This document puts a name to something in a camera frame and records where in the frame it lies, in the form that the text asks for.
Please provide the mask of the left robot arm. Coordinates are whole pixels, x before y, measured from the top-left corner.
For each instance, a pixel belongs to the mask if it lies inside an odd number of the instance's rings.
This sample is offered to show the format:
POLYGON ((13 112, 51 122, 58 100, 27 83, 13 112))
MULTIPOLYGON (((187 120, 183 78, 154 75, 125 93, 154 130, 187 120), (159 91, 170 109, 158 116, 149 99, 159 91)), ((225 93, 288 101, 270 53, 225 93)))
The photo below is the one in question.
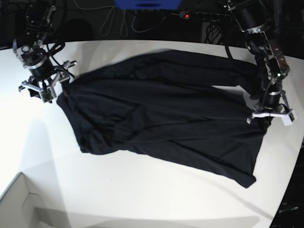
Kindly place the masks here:
POLYGON ((258 102, 253 106, 247 123, 255 118, 276 117, 285 126, 292 125, 296 114, 290 108, 282 86, 290 67, 274 37, 266 7, 260 0, 227 0, 224 6, 245 34, 246 48, 262 71, 256 95, 258 102))

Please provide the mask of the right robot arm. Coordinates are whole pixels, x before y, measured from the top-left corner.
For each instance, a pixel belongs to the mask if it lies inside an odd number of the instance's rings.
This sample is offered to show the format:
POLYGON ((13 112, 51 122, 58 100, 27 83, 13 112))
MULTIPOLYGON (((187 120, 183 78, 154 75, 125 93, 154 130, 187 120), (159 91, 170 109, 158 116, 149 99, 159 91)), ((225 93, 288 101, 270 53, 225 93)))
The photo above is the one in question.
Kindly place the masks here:
POLYGON ((65 47, 64 42, 56 42, 53 47, 44 44, 52 32, 53 14, 56 6, 48 0, 37 0, 29 5, 26 12, 26 27, 21 36, 15 38, 12 50, 31 73, 28 80, 23 81, 19 91, 27 89, 31 97, 37 97, 44 103, 52 103, 57 98, 55 85, 62 87, 75 76, 69 68, 77 65, 76 61, 65 61, 59 64, 54 55, 65 47))

